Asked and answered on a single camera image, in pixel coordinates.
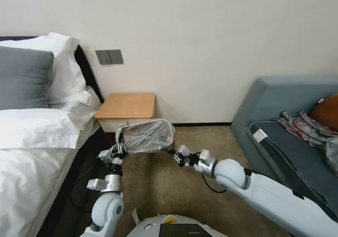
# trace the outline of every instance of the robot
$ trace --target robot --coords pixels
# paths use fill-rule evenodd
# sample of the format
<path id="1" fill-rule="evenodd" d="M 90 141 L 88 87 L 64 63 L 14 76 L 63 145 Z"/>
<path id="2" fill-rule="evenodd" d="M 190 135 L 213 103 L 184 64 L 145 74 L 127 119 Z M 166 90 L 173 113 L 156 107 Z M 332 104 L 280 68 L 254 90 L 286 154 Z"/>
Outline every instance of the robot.
<path id="1" fill-rule="evenodd" d="M 133 124 L 132 129 L 144 125 L 148 124 L 144 122 Z M 92 209 L 93 223 L 85 229 L 81 237 L 112 237 L 123 213 L 122 162 L 128 155 L 128 148 L 122 133 L 118 132 L 117 138 L 118 142 L 112 148 L 98 155 L 98 158 L 108 167 L 105 179 L 93 179 L 88 182 L 88 189 L 98 190 L 102 195 Z M 204 181 L 204 176 L 215 178 L 216 182 L 225 189 L 219 193 L 230 191 L 240 196 L 252 208 L 294 236 L 338 236 L 338 223 L 327 216 L 315 202 L 267 176 L 243 168 L 235 160 L 225 159 L 218 162 L 208 150 L 192 154 L 185 145 L 181 145 L 177 150 L 157 146 L 156 150 L 160 149 L 165 149 L 180 167 L 191 166 L 202 173 Z M 180 215 L 158 215 L 140 222 L 134 210 L 133 218 L 136 227 L 127 237 L 165 237 L 177 233 L 180 234 L 179 236 L 226 236 L 195 219 Z"/>

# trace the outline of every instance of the baseboard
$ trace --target baseboard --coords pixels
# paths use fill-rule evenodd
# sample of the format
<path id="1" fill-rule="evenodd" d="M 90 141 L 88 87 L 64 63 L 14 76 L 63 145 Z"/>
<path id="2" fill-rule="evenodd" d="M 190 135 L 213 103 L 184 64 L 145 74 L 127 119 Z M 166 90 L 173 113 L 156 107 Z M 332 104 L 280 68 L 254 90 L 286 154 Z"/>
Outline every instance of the baseboard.
<path id="1" fill-rule="evenodd" d="M 230 126 L 232 122 L 218 123 L 174 123 L 174 127 L 195 127 L 195 126 Z"/>

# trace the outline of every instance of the gray sofa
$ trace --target gray sofa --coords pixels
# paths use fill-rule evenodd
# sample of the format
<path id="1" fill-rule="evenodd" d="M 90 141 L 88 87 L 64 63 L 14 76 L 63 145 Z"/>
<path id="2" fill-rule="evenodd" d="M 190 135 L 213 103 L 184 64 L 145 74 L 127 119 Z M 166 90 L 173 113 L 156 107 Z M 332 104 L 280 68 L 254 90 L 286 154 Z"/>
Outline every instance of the gray sofa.
<path id="1" fill-rule="evenodd" d="M 313 200 L 338 221 L 338 177 L 326 165 L 324 153 L 271 122 L 282 111 L 310 112 L 318 100 L 335 93 L 338 77 L 258 78 L 238 109 L 231 130 L 255 171 Z M 253 139 L 258 129 L 268 136 L 260 143 Z"/>

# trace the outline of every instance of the white duvet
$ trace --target white duvet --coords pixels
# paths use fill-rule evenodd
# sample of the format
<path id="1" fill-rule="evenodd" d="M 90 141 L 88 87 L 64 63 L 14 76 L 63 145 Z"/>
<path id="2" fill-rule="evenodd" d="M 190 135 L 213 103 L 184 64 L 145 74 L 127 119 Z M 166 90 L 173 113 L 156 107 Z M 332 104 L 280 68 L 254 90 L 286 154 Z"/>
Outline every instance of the white duvet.
<path id="1" fill-rule="evenodd" d="M 59 109 L 2 110 L 0 125 L 0 236 L 35 236 L 92 127 L 79 142 L 86 124 Z"/>

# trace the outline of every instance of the white wall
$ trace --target white wall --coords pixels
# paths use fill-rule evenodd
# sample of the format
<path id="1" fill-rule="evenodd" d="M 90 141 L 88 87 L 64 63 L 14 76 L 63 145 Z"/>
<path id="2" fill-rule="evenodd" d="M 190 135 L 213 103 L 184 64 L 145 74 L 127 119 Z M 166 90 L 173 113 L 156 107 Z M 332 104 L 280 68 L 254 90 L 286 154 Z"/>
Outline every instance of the white wall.
<path id="1" fill-rule="evenodd" d="M 0 0 L 0 35 L 78 36 L 100 89 L 175 123 L 231 122 L 263 75 L 332 75 L 338 0 Z M 121 49 L 101 66 L 94 50 Z"/>

